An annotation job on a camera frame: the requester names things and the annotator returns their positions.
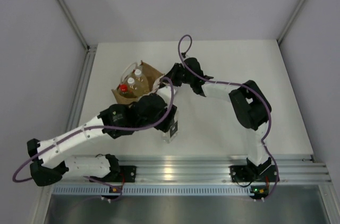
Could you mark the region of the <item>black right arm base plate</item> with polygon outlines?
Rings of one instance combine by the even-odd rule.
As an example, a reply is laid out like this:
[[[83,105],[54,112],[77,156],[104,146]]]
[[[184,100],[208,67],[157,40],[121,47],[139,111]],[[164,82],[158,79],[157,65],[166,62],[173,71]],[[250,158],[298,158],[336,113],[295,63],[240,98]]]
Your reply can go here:
[[[231,166],[229,168],[232,182],[234,183],[249,183],[249,182],[265,182],[273,183],[277,177],[277,171],[274,165],[271,165],[261,174],[256,174],[248,166]]]

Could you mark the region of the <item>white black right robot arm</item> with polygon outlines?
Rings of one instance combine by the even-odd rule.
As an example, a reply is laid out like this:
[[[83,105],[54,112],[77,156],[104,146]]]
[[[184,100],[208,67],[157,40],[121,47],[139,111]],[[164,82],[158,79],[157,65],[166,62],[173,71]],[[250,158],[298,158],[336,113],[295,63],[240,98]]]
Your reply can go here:
[[[188,84],[200,96],[222,99],[232,104],[236,118],[246,129],[246,165],[232,166],[232,180],[242,182],[276,182],[277,165],[265,144],[271,129],[271,105],[253,80],[243,84],[215,81],[203,73],[196,58],[176,63],[166,74],[173,86]]]

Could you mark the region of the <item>clear bottle dark cap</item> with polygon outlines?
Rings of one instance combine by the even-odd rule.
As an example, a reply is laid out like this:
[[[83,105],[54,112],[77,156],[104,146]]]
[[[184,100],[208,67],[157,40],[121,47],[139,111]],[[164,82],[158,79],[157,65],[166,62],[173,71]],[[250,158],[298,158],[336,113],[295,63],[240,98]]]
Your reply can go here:
[[[166,143],[171,143],[178,134],[178,130],[179,130],[178,116],[179,116],[179,112],[177,111],[174,115],[173,120],[171,121],[169,130],[167,132],[163,132],[161,135],[161,138]]]

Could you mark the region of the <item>jute watermelon canvas bag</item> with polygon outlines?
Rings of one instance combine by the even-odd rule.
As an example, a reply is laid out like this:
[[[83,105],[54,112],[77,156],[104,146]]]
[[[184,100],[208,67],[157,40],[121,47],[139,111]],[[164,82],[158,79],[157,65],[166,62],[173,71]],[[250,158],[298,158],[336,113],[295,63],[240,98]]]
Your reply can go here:
[[[141,97],[155,93],[168,104],[171,100],[171,87],[161,83],[164,74],[141,61],[131,63],[122,73],[118,86],[112,93],[118,104],[131,104]]]

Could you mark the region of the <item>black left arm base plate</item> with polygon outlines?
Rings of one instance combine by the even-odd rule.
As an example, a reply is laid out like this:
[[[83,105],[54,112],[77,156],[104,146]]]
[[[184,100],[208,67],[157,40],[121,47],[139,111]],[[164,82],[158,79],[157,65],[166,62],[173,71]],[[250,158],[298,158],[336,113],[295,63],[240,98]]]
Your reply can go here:
[[[109,173],[102,178],[95,176],[91,176],[90,178],[104,183],[134,183],[136,171],[136,166],[118,166],[110,168]]]

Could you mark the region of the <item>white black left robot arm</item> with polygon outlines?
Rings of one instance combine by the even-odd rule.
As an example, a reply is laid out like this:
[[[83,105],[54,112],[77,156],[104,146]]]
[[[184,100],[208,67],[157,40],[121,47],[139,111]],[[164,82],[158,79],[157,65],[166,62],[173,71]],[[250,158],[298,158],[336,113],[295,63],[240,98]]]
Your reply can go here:
[[[173,135],[178,125],[176,114],[173,103],[167,104],[152,93],[131,104],[113,104],[82,126],[53,139],[31,139],[27,143],[31,177],[40,187],[78,177],[100,183],[120,182],[123,171],[113,154],[80,157],[77,152],[149,128]]]

